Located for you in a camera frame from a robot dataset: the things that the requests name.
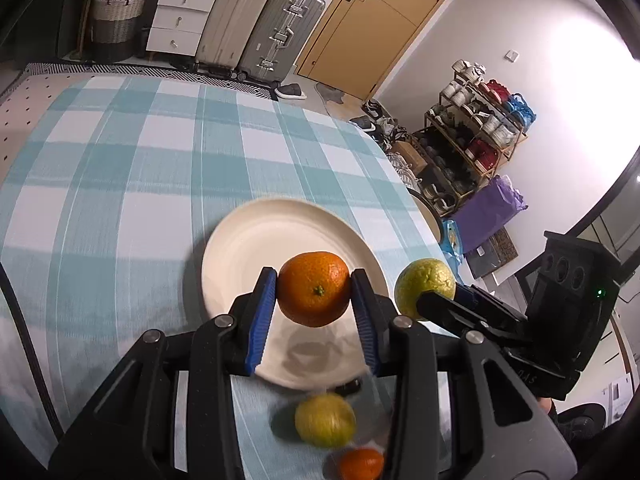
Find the red shoe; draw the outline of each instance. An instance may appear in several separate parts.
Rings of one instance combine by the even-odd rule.
[[[471,143],[466,147],[465,153],[471,160],[476,160],[482,152],[484,152],[484,147],[482,146],[483,141],[481,139],[474,139]]]
[[[484,140],[480,140],[483,144],[482,153],[476,157],[476,166],[483,173],[491,171],[498,164],[498,152],[489,146]]]
[[[480,83],[479,87],[487,97],[490,97],[499,104],[507,102],[511,95],[507,87],[501,85],[495,79],[491,79],[488,83]]]

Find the lemon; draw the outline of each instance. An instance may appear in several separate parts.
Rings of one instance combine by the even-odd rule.
[[[349,403],[337,394],[322,394],[296,408],[300,438],[317,447],[346,446],[356,432],[356,416]]]
[[[416,260],[400,273],[394,290],[398,310],[413,319],[424,319],[415,304],[428,290],[435,290],[450,300],[456,295],[453,272],[446,263],[435,258]]]

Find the orange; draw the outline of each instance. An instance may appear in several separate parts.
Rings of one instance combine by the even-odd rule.
[[[319,327],[338,319],[349,305],[351,280],[347,264],[333,253],[302,253],[278,274],[280,310],[300,325]]]
[[[376,480],[382,473],[385,459],[375,449],[354,449],[340,459],[342,480]]]

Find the table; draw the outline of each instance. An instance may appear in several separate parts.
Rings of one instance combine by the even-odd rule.
[[[0,188],[0,259],[64,428],[144,330],[179,333],[206,319],[204,244],[226,214],[263,196],[308,200],[343,218],[391,291],[411,261],[444,259],[382,150],[352,124],[144,76],[95,76],[52,103]],[[0,301],[0,408],[46,463],[55,440]],[[366,388],[356,412],[388,413],[387,388]],[[295,395],[234,381],[247,478],[322,478],[326,452],[285,445],[270,429],[274,410]],[[370,430],[364,424],[358,439]],[[265,453],[268,443],[279,452]]]

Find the screw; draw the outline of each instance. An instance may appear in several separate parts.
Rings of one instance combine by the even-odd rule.
[[[157,343],[158,341],[160,341],[161,335],[162,334],[159,330],[152,328],[151,330],[147,330],[145,333],[143,333],[142,341],[144,341],[145,343]]]
[[[472,345],[480,345],[484,341],[484,336],[476,330],[470,330],[467,332],[465,338]]]
[[[396,316],[393,323],[398,328],[411,328],[414,324],[414,320],[408,316]]]
[[[221,314],[220,316],[217,316],[213,320],[213,322],[216,324],[217,327],[229,328],[230,326],[233,326],[233,324],[235,323],[235,320],[233,316],[230,316],[229,314]]]

